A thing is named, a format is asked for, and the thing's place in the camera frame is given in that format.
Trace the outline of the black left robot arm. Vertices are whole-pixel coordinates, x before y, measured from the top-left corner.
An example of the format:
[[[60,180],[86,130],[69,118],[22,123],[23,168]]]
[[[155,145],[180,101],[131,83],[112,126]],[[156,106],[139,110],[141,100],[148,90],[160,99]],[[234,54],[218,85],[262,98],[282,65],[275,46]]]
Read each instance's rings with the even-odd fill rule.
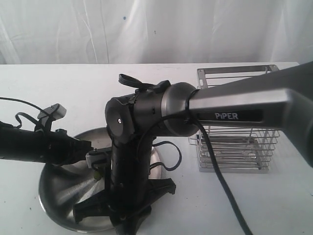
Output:
[[[2,160],[70,165],[84,160],[92,150],[90,141],[70,137],[64,129],[55,132],[28,131],[0,123]]]

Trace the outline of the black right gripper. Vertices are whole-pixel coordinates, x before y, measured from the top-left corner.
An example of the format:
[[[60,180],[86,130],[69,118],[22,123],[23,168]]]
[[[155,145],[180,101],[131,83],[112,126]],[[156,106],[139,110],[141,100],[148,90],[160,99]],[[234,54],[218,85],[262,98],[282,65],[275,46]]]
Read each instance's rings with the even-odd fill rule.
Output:
[[[107,216],[119,235],[135,235],[150,215],[151,205],[167,193],[175,194],[172,179],[149,179],[153,138],[112,144],[112,170],[105,188],[73,206],[76,223]]]

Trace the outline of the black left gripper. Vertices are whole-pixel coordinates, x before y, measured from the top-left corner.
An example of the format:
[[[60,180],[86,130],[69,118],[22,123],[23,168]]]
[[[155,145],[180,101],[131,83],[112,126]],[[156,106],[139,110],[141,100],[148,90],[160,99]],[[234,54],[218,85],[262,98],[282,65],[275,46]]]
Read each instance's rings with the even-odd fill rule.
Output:
[[[45,134],[41,159],[53,165],[69,165],[84,160],[93,150],[90,141],[83,141],[67,135],[66,130]]]

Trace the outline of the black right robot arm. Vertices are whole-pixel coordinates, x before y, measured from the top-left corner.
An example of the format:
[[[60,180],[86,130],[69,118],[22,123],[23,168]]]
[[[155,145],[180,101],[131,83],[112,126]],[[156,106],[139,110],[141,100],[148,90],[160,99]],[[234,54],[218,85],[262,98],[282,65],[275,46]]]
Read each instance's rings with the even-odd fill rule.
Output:
[[[202,132],[216,175],[247,235],[251,230],[221,174],[204,126],[280,129],[306,162],[313,163],[310,62],[200,90],[184,82],[142,83],[124,74],[119,75],[119,82],[135,88],[135,93],[114,97],[105,107],[112,154],[92,161],[102,166],[105,188],[74,205],[76,223],[107,216],[121,234],[136,234],[151,205],[176,190],[171,179],[149,179],[150,171],[160,166],[151,163],[153,141],[159,136],[188,137]]]

